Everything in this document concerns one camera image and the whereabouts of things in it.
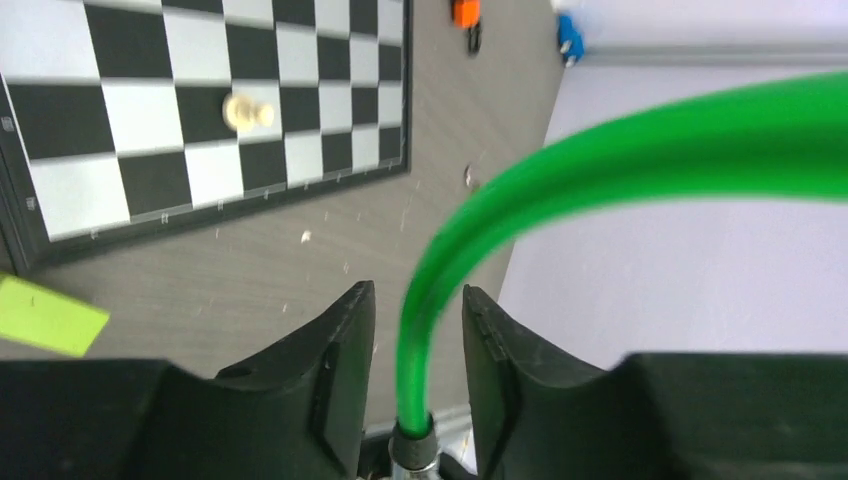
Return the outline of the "green cable lock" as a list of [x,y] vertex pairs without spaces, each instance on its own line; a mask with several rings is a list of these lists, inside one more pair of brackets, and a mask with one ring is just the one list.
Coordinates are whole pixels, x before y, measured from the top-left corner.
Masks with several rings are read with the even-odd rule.
[[395,479],[463,477],[427,408],[431,339],[465,277],[513,237],[558,217],[676,197],[847,198],[843,72],[716,92],[619,118],[550,145],[491,180],[437,232],[400,315]]

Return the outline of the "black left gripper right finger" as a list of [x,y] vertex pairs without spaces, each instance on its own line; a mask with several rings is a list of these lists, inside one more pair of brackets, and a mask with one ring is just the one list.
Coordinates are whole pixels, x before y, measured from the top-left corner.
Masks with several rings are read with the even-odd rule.
[[843,479],[843,355],[637,353],[595,367],[462,292],[482,479]]

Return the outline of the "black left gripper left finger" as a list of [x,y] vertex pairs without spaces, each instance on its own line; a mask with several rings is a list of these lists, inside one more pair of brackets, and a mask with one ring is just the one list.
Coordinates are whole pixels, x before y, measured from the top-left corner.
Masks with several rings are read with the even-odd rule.
[[5,361],[1,475],[353,479],[375,319],[357,282],[213,378],[156,359]]

